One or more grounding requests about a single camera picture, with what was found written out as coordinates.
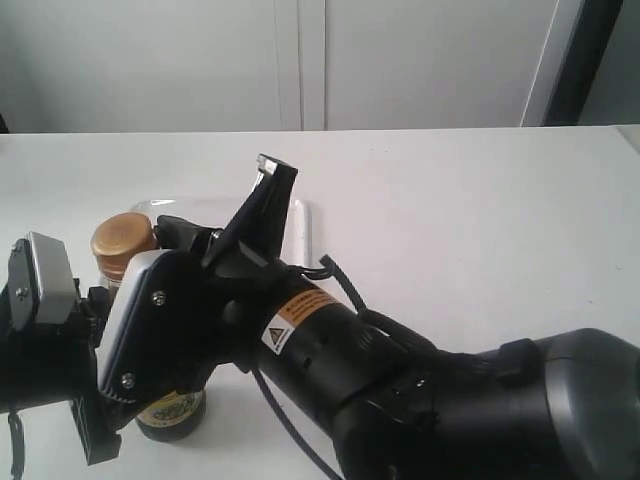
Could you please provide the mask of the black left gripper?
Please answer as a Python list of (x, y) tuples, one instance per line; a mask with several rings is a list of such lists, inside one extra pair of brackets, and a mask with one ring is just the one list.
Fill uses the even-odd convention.
[(122, 439), (98, 388), (96, 349), (112, 298), (103, 286), (76, 296), (66, 320), (37, 325), (34, 288), (6, 283), (1, 292), (1, 412), (67, 401), (86, 453), (118, 453)]

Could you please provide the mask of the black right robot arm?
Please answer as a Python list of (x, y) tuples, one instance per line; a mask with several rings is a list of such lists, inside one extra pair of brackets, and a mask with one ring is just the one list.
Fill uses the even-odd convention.
[(443, 350), (367, 308), (329, 257), (281, 258), (294, 167), (258, 159), (223, 228), (161, 215), (198, 261), (212, 365), (252, 372), (332, 441), (348, 479), (635, 479), (639, 350), (583, 328), (477, 353)]

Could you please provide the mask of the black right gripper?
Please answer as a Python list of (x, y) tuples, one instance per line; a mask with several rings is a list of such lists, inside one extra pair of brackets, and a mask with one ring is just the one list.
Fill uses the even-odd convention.
[[(205, 253), (213, 268), (240, 243), (279, 258), (298, 170), (259, 154), (254, 187), (220, 236), (216, 229), (159, 215), (163, 249)], [(266, 375), (318, 425), (387, 425), (400, 419), (400, 346), (363, 307), (350, 309), (314, 284), (314, 273), (278, 259), (258, 266), (227, 260), (211, 280), (223, 301), (216, 334), (221, 357)]]

